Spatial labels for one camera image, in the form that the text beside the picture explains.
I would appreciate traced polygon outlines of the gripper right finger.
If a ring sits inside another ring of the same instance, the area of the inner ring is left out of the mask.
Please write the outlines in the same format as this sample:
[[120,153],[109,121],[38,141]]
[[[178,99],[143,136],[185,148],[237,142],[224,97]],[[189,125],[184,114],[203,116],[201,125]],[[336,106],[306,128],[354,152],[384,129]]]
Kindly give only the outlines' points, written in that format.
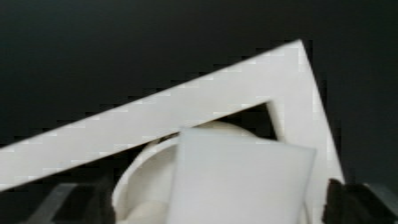
[[398,196],[384,185],[329,180],[324,223],[398,224]]

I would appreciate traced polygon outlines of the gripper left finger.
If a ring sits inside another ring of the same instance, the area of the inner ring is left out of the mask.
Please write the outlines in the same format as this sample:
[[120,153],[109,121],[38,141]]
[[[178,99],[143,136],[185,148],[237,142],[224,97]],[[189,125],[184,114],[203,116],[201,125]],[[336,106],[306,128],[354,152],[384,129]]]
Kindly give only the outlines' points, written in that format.
[[18,224],[116,224],[113,180],[61,183]]

